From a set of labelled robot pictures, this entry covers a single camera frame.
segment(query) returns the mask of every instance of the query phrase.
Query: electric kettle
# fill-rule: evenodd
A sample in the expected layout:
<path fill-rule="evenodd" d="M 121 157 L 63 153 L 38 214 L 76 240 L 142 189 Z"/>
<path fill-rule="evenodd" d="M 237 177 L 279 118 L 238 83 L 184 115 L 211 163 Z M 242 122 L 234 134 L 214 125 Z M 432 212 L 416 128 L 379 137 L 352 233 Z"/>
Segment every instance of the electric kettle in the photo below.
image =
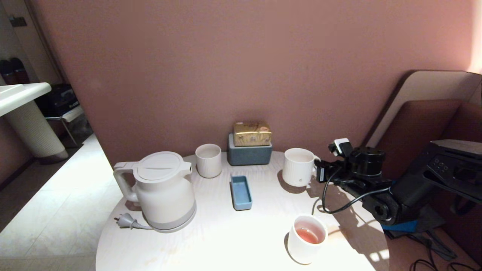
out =
<path fill-rule="evenodd" d="M 194 218 L 196 200 L 191 183 L 191 163 L 170 151 L 156 152 L 138 162 L 122 162 L 114 166 L 114 177 L 124 197 L 139 202 L 147 223 L 156 231 L 180 230 Z M 135 185 L 124 178 L 131 173 Z"/>

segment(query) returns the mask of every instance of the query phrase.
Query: tabletop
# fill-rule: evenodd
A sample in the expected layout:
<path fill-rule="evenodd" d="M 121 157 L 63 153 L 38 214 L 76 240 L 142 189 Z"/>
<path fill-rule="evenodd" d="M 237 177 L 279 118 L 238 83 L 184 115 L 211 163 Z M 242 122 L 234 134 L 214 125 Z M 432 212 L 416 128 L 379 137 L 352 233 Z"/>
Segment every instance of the tabletop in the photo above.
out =
<path fill-rule="evenodd" d="M 114 218 L 127 212 L 147 225 L 142 212 L 122 198 L 103 228 L 96 270 L 388 270 L 383 230 L 362 203 L 335 215 L 320 212 L 318 199 L 325 184 L 312 179 L 307 189 L 287 186 L 281 176 L 283 159 L 282 152 L 274 151 L 267 165 L 231 166 L 223 152 L 221 174 L 206 179 L 195 170 L 196 156 L 184 157 L 193 164 L 192 174 L 186 178 L 193 185 L 197 202 L 194 219 L 172 233 L 120 229 Z M 247 177 L 253 200 L 250 210 L 234 210 L 231 175 Z M 328 187 L 328 209 L 352 199 L 340 188 Z M 303 213 L 319 217 L 328 227 L 328 239 L 319 257 L 309 265 L 294 262 L 286 250 L 290 226 Z"/>

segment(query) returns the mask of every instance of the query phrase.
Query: black cable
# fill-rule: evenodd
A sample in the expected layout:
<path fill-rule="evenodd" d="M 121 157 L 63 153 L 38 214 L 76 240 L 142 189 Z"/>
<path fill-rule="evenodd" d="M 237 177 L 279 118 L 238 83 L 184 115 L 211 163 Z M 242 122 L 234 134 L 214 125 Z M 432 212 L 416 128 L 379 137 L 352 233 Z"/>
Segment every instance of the black cable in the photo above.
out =
<path fill-rule="evenodd" d="M 413 264 L 410 265 L 410 270 L 411 271 L 416 271 L 417 269 L 417 264 L 423 263 L 425 266 L 430 267 L 433 271 L 437 271 L 436 269 L 433 268 L 432 264 L 427 262 L 426 260 L 423 259 L 418 259 L 416 260 Z"/>
<path fill-rule="evenodd" d="M 380 189 L 380 190 L 374 190 L 374 191 L 371 191 L 371 192 L 367 192 L 363 195 L 360 195 L 358 196 L 356 199 L 352 200 L 351 202 L 347 203 L 346 205 L 344 205 L 343 207 L 337 209 L 337 210 L 334 210 L 334 211 L 328 211 L 326 210 L 326 207 L 325 207 L 325 197 L 326 197 L 326 191 L 328 189 L 328 184 L 330 183 L 331 179 L 338 173 L 338 171 L 340 171 L 341 168 L 338 168 L 335 173 L 333 173 L 330 178 L 328 178 L 328 181 L 326 181 L 326 185 L 325 185 L 325 188 L 323 189 L 323 196 L 321 198 L 321 203 L 323 205 L 323 211 L 327 214 L 336 214 L 336 213 L 339 213 L 345 209 L 347 209 L 348 207 L 352 206 L 355 202 L 361 200 L 363 197 L 366 197 L 368 195 L 371 195 L 371 194 L 376 194 L 376 193 L 381 193 L 381 192 L 385 192 L 385 191 L 388 191 L 390 189 L 390 187 L 387 187 L 387 188 L 383 188 L 383 189 Z"/>
<path fill-rule="evenodd" d="M 430 267 L 433 271 L 439 271 L 439 270 L 437 269 L 437 267 L 435 266 L 435 262 L 434 262 L 434 260 L 433 260 L 433 255 L 432 255 L 432 241 L 428 240 L 428 242 L 425 244 L 425 247 L 426 247 L 427 250 L 428 250 L 428 258 L 429 258 L 430 262 L 428 262 L 428 261 L 426 261 L 426 260 L 423 260 L 423 259 L 418 259 L 418 260 L 416 260 L 414 263 L 412 263 L 412 264 L 410 265 L 410 270 L 411 270 L 411 271 L 416 271 L 416 266 L 417 266 L 417 264 L 419 264 L 419 263 L 423 263 L 425 266 Z M 447 266 L 447 269 L 450 267 L 450 268 L 452 268 L 452 271 L 459 271 L 459 270 L 455 269 L 454 266 L 462 266 L 462 267 L 465 267 L 465 268 L 470 269 L 471 271 L 482 271 L 482 268 L 476 270 L 476 269 L 474 269 L 473 267 L 470 267 L 470 266 L 468 266 L 468 265 L 466 265 L 466 264 L 459 263 L 459 262 L 451 262 L 451 263 Z"/>
<path fill-rule="evenodd" d="M 417 264 L 418 263 L 424 263 L 425 265 L 429 266 L 433 271 L 439 271 L 437 269 L 437 266 L 435 266 L 435 262 L 434 262 L 433 256 L 432 256 L 432 241 L 427 240 L 427 243 L 424 244 L 424 245 L 428 250 L 428 259 L 430 260 L 430 262 L 428 262 L 426 260 L 423 260 L 423 259 L 418 259 L 410 266 L 410 268 L 413 267 L 413 271 L 416 271 Z"/>
<path fill-rule="evenodd" d="M 472 268 L 472 267 L 470 267 L 470 266 L 468 266 L 468 265 L 466 265 L 466 264 L 463 264 L 463 263 L 451 262 L 451 263 L 449 264 L 449 267 L 452 268 L 453 271 L 457 271 L 457 269 L 454 268 L 454 265 L 463 266 L 463 267 L 468 268 L 468 269 L 470 269 L 470 270 L 472 270 L 472 271 L 480 271 L 480 270 L 482 270 L 482 269 L 476 270 L 476 269 L 474 269 L 474 268 Z"/>
<path fill-rule="evenodd" d="M 419 243 L 419 244 L 422 244 L 422 245 L 425 245 L 422 241 L 420 241 L 418 238 L 416 238 L 414 235 L 412 234 L 407 234 L 407 237 L 414 240 L 415 242 Z M 438 254 L 443 254 L 444 256 L 446 257 L 451 257 L 452 255 L 446 253 L 445 251 L 442 251 L 442 250 L 439 250 L 439 249 L 436 249 L 434 247 L 431 248 L 433 251 L 435 251 L 436 253 Z"/>

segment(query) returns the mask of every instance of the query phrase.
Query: blue tray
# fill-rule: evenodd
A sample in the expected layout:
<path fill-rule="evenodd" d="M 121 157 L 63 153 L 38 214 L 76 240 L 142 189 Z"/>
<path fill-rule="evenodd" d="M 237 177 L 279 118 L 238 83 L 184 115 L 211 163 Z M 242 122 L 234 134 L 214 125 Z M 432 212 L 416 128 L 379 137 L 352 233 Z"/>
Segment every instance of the blue tray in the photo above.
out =
<path fill-rule="evenodd" d="M 231 176 L 231 196 L 236 211 L 249 210 L 253 205 L 246 176 Z"/>

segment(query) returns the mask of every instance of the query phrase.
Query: white mug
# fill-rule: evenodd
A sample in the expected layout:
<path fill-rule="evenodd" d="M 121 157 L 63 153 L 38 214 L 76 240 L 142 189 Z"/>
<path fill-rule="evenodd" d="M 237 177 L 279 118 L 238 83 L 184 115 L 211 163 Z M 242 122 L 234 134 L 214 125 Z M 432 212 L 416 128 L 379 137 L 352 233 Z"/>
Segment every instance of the white mug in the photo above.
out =
<path fill-rule="evenodd" d="M 284 152 L 283 180 L 296 187 L 306 186 L 320 158 L 307 149 L 293 148 Z"/>
<path fill-rule="evenodd" d="M 320 247 L 327 239 L 328 230 L 319 218 L 299 215 L 291 225 L 288 235 L 288 252 L 298 263 L 309 264 L 319 257 Z"/>
<path fill-rule="evenodd" d="M 198 172 L 204 178 L 214 178 L 221 173 L 221 148 L 215 144 L 204 144 L 196 149 Z"/>

